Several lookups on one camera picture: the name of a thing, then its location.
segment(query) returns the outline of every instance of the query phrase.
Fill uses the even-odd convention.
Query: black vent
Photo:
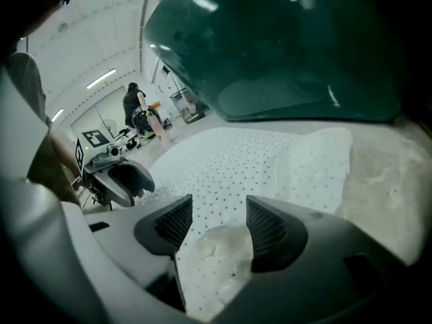
[[[192,225],[192,202],[184,202],[156,220],[156,232],[175,247],[180,248]]]
[[[299,219],[253,197],[246,197],[246,224],[252,236],[252,272],[283,270],[304,250],[307,230]]]
[[[150,253],[174,258],[191,225],[192,195],[188,194],[141,219],[134,235]]]

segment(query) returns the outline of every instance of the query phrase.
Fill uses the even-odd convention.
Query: person
[[[135,109],[142,107],[147,110],[147,104],[145,100],[146,95],[139,89],[137,83],[129,83],[128,92],[123,98],[123,109],[125,115],[125,124],[130,128],[135,128],[132,116]]]
[[[34,2],[34,9],[23,11],[22,16],[10,20],[13,39],[8,48],[2,49],[1,59],[11,81],[26,100],[33,112],[48,125],[49,132],[42,141],[28,172],[28,179],[50,189],[61,201],[80,205],[69,180],[61,165],[68,168],[77,178],[80,170],[75,160],[73,143],[52,124],[45,115],[46,96],[42,89],[41,75],[36,60],[25,52],[17,52],[16,47],[21,37],[27,37],[36,31],[69,0],[41,0]]]

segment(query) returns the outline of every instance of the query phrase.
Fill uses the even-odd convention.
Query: floor
[[[344,184],[342,204],[336,215],[344,217],[374,237],[405,263],[419,256],[432,203],[432,141],[414,122],[405,117],[392,126],[338,121],[261,121],[229,123],[209,113],[204,119],[186,125],[174,121],[173,142],[158,140],[128,158],[147,169],[174,145],[204,130],[218,127],[248,128],[310,134],[324,128],[342,127],[353,137],[350,173]],[[82,202],[88,192],[81,195]],[[86,204],[84,212],[94,206]]]

